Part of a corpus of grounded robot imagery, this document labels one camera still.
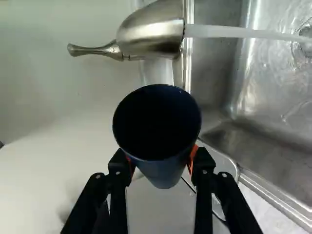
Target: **stainless steel sink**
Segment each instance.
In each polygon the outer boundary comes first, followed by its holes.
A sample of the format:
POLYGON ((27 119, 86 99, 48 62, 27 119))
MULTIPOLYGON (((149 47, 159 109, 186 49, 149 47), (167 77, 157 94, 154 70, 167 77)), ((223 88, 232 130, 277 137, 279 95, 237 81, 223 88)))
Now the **stainless steel sink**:
MULTIPOLYGON (((311 33, 311 0, 186 0, 188 23, 311 33)), ((312 232, 312 61, 266 39, 185 39, 180 60, 141 62, 147 83, 182 86, 203 115, 199 138, 239 180, 312 232), (166 68, 165 75, 159 71, 166 68)))

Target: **white wall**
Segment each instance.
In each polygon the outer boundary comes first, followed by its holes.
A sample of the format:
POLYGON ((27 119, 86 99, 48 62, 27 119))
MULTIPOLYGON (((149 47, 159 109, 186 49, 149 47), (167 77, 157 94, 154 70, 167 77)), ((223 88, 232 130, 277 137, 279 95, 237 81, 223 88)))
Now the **white wall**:
POLYGON ((0 0, 1 141, 99 103, 115 107, 140 84, 135 62, 73 58, 66 50, 68 42, 100 46, 112 40, 131 2, 0 0))

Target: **dark blue tumbler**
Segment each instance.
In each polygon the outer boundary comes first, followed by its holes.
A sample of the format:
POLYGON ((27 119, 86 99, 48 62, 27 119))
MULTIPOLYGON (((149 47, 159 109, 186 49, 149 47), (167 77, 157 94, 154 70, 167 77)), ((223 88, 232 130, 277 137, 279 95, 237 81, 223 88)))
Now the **dark blue tumbler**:
POLYGON ((194 98, 175 86, 148 85, 127 95, 113 118, 120 148, 157 188, 175 186, 201 127, 194 98))

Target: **faucet lever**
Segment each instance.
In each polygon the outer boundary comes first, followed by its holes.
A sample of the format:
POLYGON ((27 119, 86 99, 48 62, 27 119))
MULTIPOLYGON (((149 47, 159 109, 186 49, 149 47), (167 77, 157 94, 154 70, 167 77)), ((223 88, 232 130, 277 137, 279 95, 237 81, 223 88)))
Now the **faucet lever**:
POLYGON ((116 44, 116 40, 112 40, 110 43, 100 47, 82 47, 69 43, 67 45, 67 50, 73 57, 81 55, 103 55, 118 61, 124 60, 124 55, 116 44))

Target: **water stream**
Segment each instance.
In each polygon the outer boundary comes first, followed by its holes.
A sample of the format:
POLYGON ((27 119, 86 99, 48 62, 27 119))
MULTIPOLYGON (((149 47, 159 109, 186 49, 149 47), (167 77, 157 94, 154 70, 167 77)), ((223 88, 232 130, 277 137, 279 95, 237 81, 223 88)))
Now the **water stream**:
POLYGON ((279 33, 270 30, 254 30, 240 27, 218 26, 218 25, 201 25, 186 24, 186 38, 263 38, 284 41, 297 41, 306 43, 311 48, 312 38, 279 33))

